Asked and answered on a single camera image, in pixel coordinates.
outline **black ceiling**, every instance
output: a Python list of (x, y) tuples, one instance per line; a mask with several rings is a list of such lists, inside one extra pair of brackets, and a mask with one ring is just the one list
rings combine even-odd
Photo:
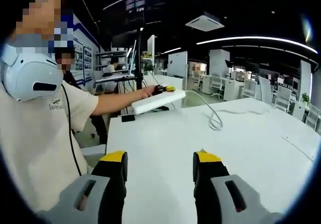
[[(116, 13), (112, 8), (104, 7), (118, 0), (84, 0), (92, 18), (84, 6), (83, 0), (76, 0), (74, 13), (95, 35), (104, 48), (110, 47), (112, 37), (134, 30), (137, 25), (113, 23)], [(196, 46), (197, 42), (233, 36), (269, 36), (289, 39), (321, 50), (321, 18), (318, 17), (317, 0), (164, 0), (157, 17), (161, 22), (144, 25), (143, 43), (156, 35), (156, 52), (173, 48), (188, 49), (193, 58), (205, 58), (209, 49), (224, 45), (261, 45), (286, 48), (319, 61), (318, 55), (302, 47), (288, 43), (271, 41), (244, 40), (242, 42), (221, 42)], [(206, 11), (219, 18), (224, 28), (211, 32), (202, 32), (186, 27), (185, 24)], [(309, 19), (313, 27), (313, 39), (305, 42), (302, 17)], [(132, 38), (123, 37), (123, 46), (130, 46)]]

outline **gray gripper part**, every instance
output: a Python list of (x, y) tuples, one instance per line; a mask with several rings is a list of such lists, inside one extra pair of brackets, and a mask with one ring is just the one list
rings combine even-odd
[[(76, 204), (90, 181), (96, 182), (88, 196), (85, 210), (80, 211)], [(101, 199), (108, 181), (108, 177), (82, 175), (61, 192), (59, 202), (52, 209), (41, 211), (38, 215), (53, 224), (97, 224)]]
[[(271, 224), (281, 218), (279, 213), (270, 213), (260, 202), (259, 193), (237, 175), (211, 179), (221, 206), (222, 224)], [(237, 212), (226, 182), (233, 181), (240, 191), (246, 208)]]

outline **wall poster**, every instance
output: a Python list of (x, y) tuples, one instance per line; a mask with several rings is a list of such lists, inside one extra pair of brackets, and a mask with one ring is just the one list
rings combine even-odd
[(83, 73), (83, 58), (84, 58), (84, 47), (74, 38), (75, 47), (75, 64), (71, 67), (71, 72), (74, 78), (77, 80), (84, 79)]
[(90, 47), (84, 47), (84, 76), (85, 79), (92, 77), (92, 50)]

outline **printed logo on shirt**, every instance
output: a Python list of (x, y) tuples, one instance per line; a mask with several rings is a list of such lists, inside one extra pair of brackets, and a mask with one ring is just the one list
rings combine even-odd
[(51, 99), (52, 104), (49, 104), (49, 109), (50, 110), (55, 110), (55, 109), (64, 109), (64, 105), (62, 104), (60, 95), (58, 94), (54, 98)]

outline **hand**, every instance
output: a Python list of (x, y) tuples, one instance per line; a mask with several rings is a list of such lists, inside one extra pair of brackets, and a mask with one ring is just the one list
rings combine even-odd
[(152, 93), (154, 92), (155, 90), (155, 86), (148, 86), (148, 87), (144, 87), (142, 88), (140, 91), (141, 91), (141, 98), (144, 99), (144, 98), (148, 98), (150, 96), (152, 96)]

